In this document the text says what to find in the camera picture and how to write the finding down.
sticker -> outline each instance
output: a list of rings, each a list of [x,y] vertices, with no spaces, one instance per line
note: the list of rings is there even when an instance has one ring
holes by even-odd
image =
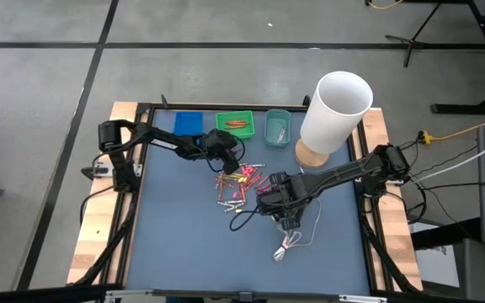
[[[167,143],[167,142],[164,142],[164,141],[160,141],[158,139],[154,139],[151,143],[156,145],[156,146],[162,146],[162,147],[166,147],[166,148],[169,148],[169,149],[177,148],[177,146],[174,145],[174,144]]]

blue container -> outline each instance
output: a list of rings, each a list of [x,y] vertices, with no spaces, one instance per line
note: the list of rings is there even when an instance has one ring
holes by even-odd
[[[265,122],[265,141],[269,146],[284,147],[290,142],[291,114],[287,110],[267,111]]]
[[[203,134],[203,113],[190,111],[177,112],[173,133],[177,136]]]

blue bin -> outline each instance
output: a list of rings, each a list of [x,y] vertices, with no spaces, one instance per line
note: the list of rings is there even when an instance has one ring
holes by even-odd
[[[173,133],[177,136],[203,134],[203,113],[182,111],[175,114]]]

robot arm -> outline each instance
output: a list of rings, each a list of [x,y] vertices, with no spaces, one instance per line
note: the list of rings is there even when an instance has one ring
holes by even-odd
[[[409,164],[399,147],[386,145],[323,173],[273,173],[269,176],[269,190],[258,193],[258,211],[272,215],[288,231],[300,227],[304,208],[325,189],[361,178],[364,195],[381,196],[386,181],[405,179],[408,172]]]
[[[121,128],[128,129],[134,139],[122,143]],[[198,136],[176,136],[145,123],[128,120],[111,120],[99,125],[99,149],[109,154],[114,166],[114,191],[134,193],[138,189],[138,178],[131,162],[125,160],[124,151],[140,143],[149,143],[174,151],[186,160],[218,159],[223,161],[222,170],[231,174],[239,168],[235,152],[237,138],[223,130],[211,130]]]

teal plastic container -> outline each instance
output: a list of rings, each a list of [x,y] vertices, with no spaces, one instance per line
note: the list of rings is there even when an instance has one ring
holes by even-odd
[[[291,114],[287,110],[267,111],[265,121],[265,141],[273,147],[284,147],[290,142]]]

